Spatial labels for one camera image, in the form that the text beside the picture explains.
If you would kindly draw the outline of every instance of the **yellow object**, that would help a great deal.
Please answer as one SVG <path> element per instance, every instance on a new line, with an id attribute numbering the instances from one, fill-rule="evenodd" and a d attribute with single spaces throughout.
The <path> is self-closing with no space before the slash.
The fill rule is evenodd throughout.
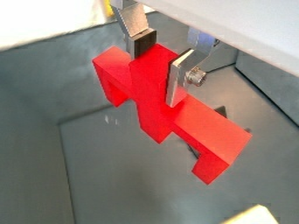
<path id="1" fill-rule="evenodd" d="M 221 224 L 279 224 L 264 206 L 256 205 Z"/>
<path id="2" fill-rule="evenodd" d="M 105 12 L 106 12 L 106 16 L 112 17 L 114 15 L 110 6 L 109 6 L 109 0 L 105 0 Z"/>

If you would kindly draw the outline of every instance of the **red object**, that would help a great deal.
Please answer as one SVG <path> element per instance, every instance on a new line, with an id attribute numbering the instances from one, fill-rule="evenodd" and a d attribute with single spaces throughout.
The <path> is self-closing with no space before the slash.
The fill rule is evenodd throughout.
<path id="1" fill-rule="evenodd" d="M 128 53 L 112 47 L 93 65 L 110 103 L 117 107 L 128 99 L 134 101 L 146 135 L 160 143 L 173 132 L 200 152 L 192 172 L 209 184 L 233 163 L 251 134 L 188 94 L 174 108 L 166 106 L 168 64 L 176 57 L 154 45 L 130 61 Z"/>

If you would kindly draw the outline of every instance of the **gray surface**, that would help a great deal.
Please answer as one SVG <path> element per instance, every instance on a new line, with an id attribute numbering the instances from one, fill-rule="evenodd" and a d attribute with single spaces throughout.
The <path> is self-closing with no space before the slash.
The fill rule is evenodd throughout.
<path id="1" fill-rule="evenodd" d="M 0 83 L 0 223 L 72 224 L 57 126 Z"/>
<path id="2" fill-rule="evenodd" d="M 169 136 L 156 144 L 138 129 L 134 104 L 109 108 L 60 126 L 77 224 L 216 224 L 252 204 L 281 224 L 299 221 L 299 129 L 232 67 L 190 91 L 253 137 L 235 164 L 205 186 L 194 158 Z"/>
<path id="3" fill-rule="evenodd" d="M 185 50 L 185 25 L 158 13 L 148 16 L 148 23 L 158 42 Z M 116 23 L 1 52 L 0 81 L 32 99 L 56 123 L 81 116 L 108 105 L 90 60 L 110 46 L 125 49 Z"/>
<path id="4" fill-rule="evenodd" d="M 299 125 L 299 77 L 243 52 L 237 56 L 236 68 Z"/>

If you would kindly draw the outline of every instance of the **red plastic part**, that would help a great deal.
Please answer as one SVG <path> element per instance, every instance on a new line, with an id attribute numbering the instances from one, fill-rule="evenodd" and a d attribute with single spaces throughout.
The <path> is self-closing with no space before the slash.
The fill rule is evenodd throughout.
<path id="1" fill-rule="evenodd" d="M 200 152 L 192 172 L 209 184 L 232 165 L 251 134 L 188 94 L 174 108 L 166 106 L 168 64 L 176 57 L 154 45 L 130 61 L 128 53 L 112 47 L 93 65 L 110 103 L 117 107 L 128 99 L 134 101 L 146 135 L 160 143 L 173 132 Z"/>

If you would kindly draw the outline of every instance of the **screw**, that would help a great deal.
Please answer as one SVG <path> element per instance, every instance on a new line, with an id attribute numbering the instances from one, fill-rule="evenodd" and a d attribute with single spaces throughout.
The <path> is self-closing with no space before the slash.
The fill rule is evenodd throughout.
<path id="1" fill-rule="evenodd" d="M 186 81 L 198 87 L 206 80 L 206 73 L 204 73 L 196 66 L 189 72 L 185 73 Z"/>

